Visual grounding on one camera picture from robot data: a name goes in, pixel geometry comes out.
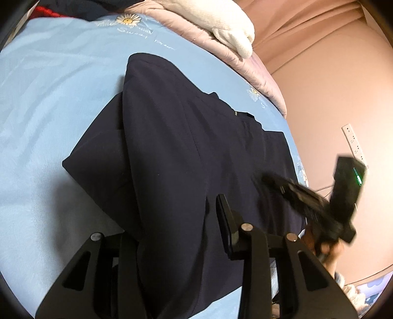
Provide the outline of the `person right hand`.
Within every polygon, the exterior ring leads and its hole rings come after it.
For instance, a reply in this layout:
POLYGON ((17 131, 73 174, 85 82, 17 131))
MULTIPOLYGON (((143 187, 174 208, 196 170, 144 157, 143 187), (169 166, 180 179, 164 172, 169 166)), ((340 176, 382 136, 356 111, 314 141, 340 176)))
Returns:
POLYGON ((344 242, 339 239, 334 242, 330 241, 317 244, 312 232, 311 223, 307 224, 301 240, 313 254, 316 254, 316 248, 319 248, 320 252, 326 255, 326 258, 322 264, 330 273, 330 275, 334 277, 337 269, 338 259, 344 251, 344 242))

